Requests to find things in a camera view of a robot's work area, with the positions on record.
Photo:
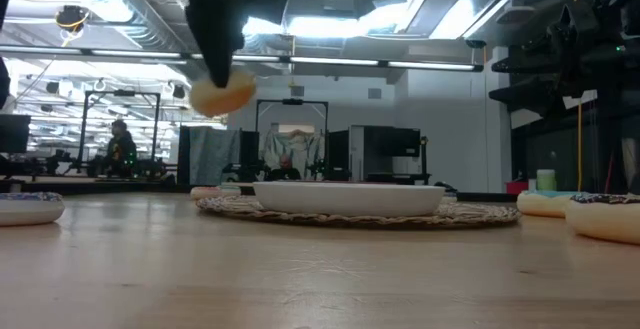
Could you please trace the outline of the black equipment cabinet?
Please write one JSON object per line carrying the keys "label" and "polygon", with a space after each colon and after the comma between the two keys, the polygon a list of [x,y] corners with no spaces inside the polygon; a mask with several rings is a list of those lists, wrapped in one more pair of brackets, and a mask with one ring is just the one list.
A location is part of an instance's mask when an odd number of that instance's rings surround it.
{"label": "black equipment cabinet", "polygon": [[[428,185],[428,138],[419,129],[391,126],[351,126],[349,171],[354,182]],[[419,161],[416,170],[397,169],[398,158]]]}

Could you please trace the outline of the small pink frosted donut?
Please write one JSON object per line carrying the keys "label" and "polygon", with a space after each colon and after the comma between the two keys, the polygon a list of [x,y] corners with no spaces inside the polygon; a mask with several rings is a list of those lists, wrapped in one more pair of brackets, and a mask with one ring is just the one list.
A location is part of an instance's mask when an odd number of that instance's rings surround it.
{"label": "small pink frosted donut", "polygon": [[214,198],[222,195],[224,195],[224,191],[218,187],[194,187],[190,192],[192,200]]}

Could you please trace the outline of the black monitor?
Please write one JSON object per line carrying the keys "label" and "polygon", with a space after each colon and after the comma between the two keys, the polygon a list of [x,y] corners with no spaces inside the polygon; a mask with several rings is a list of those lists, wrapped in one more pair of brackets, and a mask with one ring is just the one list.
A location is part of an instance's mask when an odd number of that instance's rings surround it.
{"label": "black monitor", "polygon": [[29,115],[0,114],[0,153],[25,153],[30,123]]}

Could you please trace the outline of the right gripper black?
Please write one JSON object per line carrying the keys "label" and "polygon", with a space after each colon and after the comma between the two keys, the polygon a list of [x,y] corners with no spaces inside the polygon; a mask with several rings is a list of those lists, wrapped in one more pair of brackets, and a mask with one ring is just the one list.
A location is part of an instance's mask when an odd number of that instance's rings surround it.
{"label": "right gripper black", "polygon": [[526,109],[538,115],[560,115],[565,110],[560,94],[581,94],[582,57],[601,34],[599,14],[589,4],[565,4],[559,20],[549,26],[551,46],[511,46],[508,56],[492,65],[498,73],[557,73],[553,80],[538,77],[495,89],[489,98],[509,112]]}

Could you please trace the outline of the white round plate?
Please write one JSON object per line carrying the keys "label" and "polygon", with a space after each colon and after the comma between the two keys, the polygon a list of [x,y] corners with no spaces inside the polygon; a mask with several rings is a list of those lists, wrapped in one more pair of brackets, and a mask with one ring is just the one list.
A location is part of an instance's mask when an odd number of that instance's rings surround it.
{"label": "white round plate", "polygon": [[350,182],[255,182],[253,188],[268,210],[343,216],[429,215],[445,193],[437,186]]}

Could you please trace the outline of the long linear ceiling light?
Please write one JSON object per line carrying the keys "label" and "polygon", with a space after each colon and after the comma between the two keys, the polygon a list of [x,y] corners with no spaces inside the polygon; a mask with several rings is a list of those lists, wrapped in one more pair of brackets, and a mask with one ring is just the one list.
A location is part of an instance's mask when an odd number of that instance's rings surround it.
{"label": "long linear ceiling light", "polygon": [[[84,58],[86,61],[133,60],[139,62],[186,65],[189,62],[203,61],[199,53],[140,51],[120,49],[67,48],[53,46],[24,46],[0,44],[0,54],[7,57],[29,56],[34,58]],[[310,64],[337,65],[350,67],[368,67],[384,69],[412,69],[450,72],[482,72],[482,64],[449,63],[432,61],[398,61],[380,59],[347,59],[298,55],[252,55],[236,54],[232,60],[238,63],[259,64]]]}

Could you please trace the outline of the white donut with blue stripes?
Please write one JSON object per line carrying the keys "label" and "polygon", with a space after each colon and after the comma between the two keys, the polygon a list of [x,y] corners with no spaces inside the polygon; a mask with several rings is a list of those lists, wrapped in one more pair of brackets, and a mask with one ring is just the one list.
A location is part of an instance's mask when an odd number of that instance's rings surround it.
{"label": "white donut with blue stripes", "polygon": [[52,223],[64,210],[63,197],[57,193],[0,193],[0,227]]}

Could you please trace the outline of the grey curtain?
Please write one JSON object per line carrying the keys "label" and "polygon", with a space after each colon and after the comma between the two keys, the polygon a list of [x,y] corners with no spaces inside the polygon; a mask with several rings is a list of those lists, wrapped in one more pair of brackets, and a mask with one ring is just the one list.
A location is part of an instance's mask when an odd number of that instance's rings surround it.
{"label": "grey curtain", "polygon": [[223,169],[239,160],[240,132],[191,127],[189,139],[190,184],[219,185],[223,180]]}

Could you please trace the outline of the large blue frosted donut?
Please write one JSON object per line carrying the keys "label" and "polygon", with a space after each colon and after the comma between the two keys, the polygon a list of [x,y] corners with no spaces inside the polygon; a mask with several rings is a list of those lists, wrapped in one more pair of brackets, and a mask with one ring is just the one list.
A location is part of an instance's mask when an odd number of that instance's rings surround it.
{"label": "large blue frosted donut", "polygon": [[570,199],[578,192],[523,191],[517,197],[517,208],[525,215],[564,218]]}

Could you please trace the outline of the person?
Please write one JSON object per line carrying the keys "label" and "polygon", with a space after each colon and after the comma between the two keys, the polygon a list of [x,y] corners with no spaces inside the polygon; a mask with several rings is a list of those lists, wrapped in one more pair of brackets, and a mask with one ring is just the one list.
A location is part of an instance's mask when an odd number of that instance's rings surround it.
{"label": "person", "polygon": [[300,172],[293,167],[291,157],[284,153],[279,158],[279,167],[272,169],[269,181],[300,180]]}
{"label": "person", "polygon": [[127,124],[123,120],[115,120],[111,125],[111,133],[105,159],[107,172],[111,176],[132,177],[137,161],[137,147]]}

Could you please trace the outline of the round woven placemat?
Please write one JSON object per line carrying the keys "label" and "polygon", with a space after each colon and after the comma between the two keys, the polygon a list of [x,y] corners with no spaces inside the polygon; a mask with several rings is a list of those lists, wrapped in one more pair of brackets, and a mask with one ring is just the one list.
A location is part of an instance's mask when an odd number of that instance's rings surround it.
{"label": "round woven placemat", "polygon": [[367,230],[479,229],[513,226],[521,213],[517,208],[479,203],[446,203],[434,214],[422,216],[345,216],[299,214],[264,208],[255,197],[227,196],[195,201],[203,215],[274,224],[354,228]]}

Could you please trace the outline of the black metal rig frame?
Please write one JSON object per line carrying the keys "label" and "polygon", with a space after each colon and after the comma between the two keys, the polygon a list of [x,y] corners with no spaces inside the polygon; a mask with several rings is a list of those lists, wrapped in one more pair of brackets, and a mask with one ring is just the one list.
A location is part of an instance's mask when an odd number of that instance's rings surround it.
{"label": "black metal rig frame", "polygon": [[135,96],[149,96],[155,98],[155,104],[153,108],[154,112],[154,126],[153,126],[153,137],[152,137],[152,151],[151,151],[151,160],[156,161],[156,146],[158,139],[158,124],[160,118],[160,107],[161,107],[161,94],[160,93],[150,93],[150,92],[136,92],[134,90],[125,90],[125,89],[116,89],[116,90],[90,90],[85,92],[84,102],[83,102],[83,112],[81,117],[81,131],[80,131],[80,139],[79,139],[79,149],[78,156],[75,162],[71,165],[71,168],[74,168],[77,173],[81,172],[82,165],[84,163],[84,148],[85,148],[85,139],[86,139],[86,127],[88,123],[88,110],[89,110],[89,102],[93,95],[99,95],[100,97],[104,97],[106,95],[112,95],[116,97],[135,97]]}
{"label": "black metal rig frame", "polygon": [[[293,123],[272,120],[261,124],[262,117],[270,110],[282,107],[286,107],[287,114],[301,114],[304,109],[311,110],[319,115],[322,127],[317,129],[316,125],[299,120]],[[281,156],[286,155],[303,180],[322,179],[325,161],[328,159],[328,116],[329,103],[326,101],[258,99],[254,119],[254,131],[258,136],[258,158],[276,170],[280,166]]]}

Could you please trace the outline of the small teal frosted donut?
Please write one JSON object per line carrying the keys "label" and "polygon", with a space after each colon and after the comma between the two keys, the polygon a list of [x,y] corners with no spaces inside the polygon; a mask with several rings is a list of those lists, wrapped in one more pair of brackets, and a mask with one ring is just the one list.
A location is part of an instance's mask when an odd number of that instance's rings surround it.
{"label": "small teal frosted donut", "polygon": [[242,108],[255,92],[255,76],[238,70],[231,73],[223,88],[217,87],[209,78],[194,83],[189,102],[197,113],[212,118]]}

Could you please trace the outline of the chocolate frosted donut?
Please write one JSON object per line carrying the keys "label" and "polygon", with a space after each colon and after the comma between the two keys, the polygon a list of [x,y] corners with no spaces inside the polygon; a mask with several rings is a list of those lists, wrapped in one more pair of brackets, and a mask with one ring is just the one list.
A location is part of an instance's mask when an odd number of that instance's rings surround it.
{"label": "chocolate frosted donut", "polygon": [[640,195],[577,194],[565,219],[576,234],[640,246]]}

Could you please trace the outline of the pale green cup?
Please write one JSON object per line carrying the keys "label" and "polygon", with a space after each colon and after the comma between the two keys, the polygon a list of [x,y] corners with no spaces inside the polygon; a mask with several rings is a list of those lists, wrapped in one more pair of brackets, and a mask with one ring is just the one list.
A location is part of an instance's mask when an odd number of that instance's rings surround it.
{"label": "pale green cup", "polygon": [[536,189],[538,191],[555,191],[556,188],[556,172],[553,169],[538,169],[536,171]]}

